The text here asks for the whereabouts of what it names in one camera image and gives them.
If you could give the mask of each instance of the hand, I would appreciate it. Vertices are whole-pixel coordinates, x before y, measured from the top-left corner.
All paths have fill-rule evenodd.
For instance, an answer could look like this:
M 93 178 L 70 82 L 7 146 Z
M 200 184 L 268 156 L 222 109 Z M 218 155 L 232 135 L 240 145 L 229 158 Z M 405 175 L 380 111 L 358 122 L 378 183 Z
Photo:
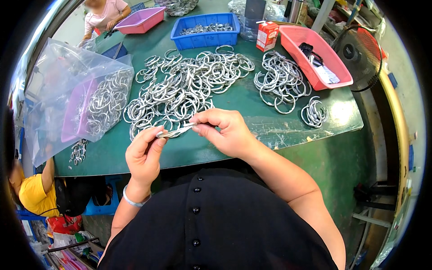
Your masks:
M 107 31 L 113 29 L 116 24 L 117 24 L 116 20 L 109 21 L 107 24 Z
M 163 130 L 163 126 L 142 130 L 126 150 L 126 163 L 132 174 L 129 183 L 137 188 L 150 189 L 159 175 L 159 158 L 166 139 L 157 139 L 156 134 Z
M 252 133 L 238 111 L 210 109 L 194 115 L 189 122 L 197 123 L 192 130 L 205 137 L 227 156 L 245 159 L 256 149 L 264 146 Z

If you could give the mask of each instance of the pink basket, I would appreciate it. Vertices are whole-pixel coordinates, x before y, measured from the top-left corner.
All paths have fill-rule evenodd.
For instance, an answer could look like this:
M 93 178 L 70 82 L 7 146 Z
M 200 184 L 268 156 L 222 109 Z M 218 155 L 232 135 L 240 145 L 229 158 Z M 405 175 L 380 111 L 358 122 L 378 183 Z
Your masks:
M 342 60 L 333 49 L 319 36 L 319 34 L 307 27 L 281 25 L 282 46 L 288 51 L 294 61 L 302 69 L 315 91 L 323 89 L 334 89 L 353 84 L 353 77 L 346 69 Z M 324 64 L 339 78 L 339 83 L 325 83 L 312 63 L 300 50 L 301 43 L 306 42 L 314 47 L 314 52 L 323 58 Z
M 87 81 L 83 84 L 78 85 L 72 91 L 70 95 L 69 102 L 67 104 L 66 113 L 64 116 L 63 129 L 61 133 L 61 141 L 63 143 L 68 142 L 70 140 L 76 139 L 79 140 L 82 138 L 82 135 L 87 134 L 87 105 L 89 103 L 90 97 L 93 92 L 98 88 L 98 84 L 95 79 Z M 80 99 L 84 96 L 83 101 L 83 111 L 79 116 L 79 124 L 78 130 L 75 130 L 75 117 L 76 117 L 76 108 L 80 103 Z
M 122 34 L 144 34 L 150 28 L 163 20 L 165 6 L 138 10 L 125 18 L 114 29 Z

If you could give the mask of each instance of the red bag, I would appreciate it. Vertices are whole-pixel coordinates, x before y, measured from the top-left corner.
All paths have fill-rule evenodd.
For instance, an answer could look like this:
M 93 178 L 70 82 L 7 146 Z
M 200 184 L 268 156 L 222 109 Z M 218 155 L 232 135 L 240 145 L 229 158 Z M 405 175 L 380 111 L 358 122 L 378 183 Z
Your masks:
M 47 218 L 47 223 L 48 236 L 50 237 L 52 237 L 53 232 L 74 235 L 76 232 L 82 231 L 83 218 L 81 215 L 75 217 L 56 216 Z

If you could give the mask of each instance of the electric fan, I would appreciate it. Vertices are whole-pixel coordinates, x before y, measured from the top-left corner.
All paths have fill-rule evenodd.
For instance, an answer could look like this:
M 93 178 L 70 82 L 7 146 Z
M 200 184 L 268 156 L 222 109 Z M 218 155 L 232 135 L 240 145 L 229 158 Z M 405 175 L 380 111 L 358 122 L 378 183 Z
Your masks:
M 382 67 L 382 51 L 370 31 L 359 25 L 350 25 L 335 39 L 333 50 L 341 58 L 353 77 L 353 92 L 371 88 Z

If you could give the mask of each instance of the clear plastic bag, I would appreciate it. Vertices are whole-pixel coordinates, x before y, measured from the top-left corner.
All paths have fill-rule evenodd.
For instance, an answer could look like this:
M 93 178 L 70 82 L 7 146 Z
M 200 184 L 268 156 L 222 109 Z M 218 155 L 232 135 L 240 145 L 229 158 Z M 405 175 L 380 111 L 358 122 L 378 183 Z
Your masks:
M 245 15 L 245 9 L 246 0 L 231 0 L 228 3 L 228 11 L 237 15 L 238 19 Z
M 155 0 L 160 6 L 165 6 L 169 16 L 184 16 L 191 12 L 199 0 Z
M 35 167 L 81 138 L 99 140 L 120 121 L 134 76 L 131 61 L 130 55 L 113 60 L 47 40 L 30 76 L 23 106 L 25 138 Z M 108 90 L 96 93 L 98 86 Z M 91 100 L 99 100 L 98 108 L 105 106 L 102 118 L 112 117 L 96 132 L 87 124 Z M 116 103 L 110 106 L 111 100 Z
M 97 52 L 97 48 L 96 48 L 96 38 L 97 37 L 98 37 L 98 34 L 96 34 L 96 32 L 93 31 L 92 37 L 90 39 L 85 39 L 85 40 L 80 41 L 80 43 L 78 43 L 77 47 L 82 48 L 82 49 L 86 49 L 88 51 Z
M 286 6 L 274 4 L 272 0 L 268 0 L 266 9 L 264 10 L 264 20 L 284 22 L 286 18 L 283 16 Z

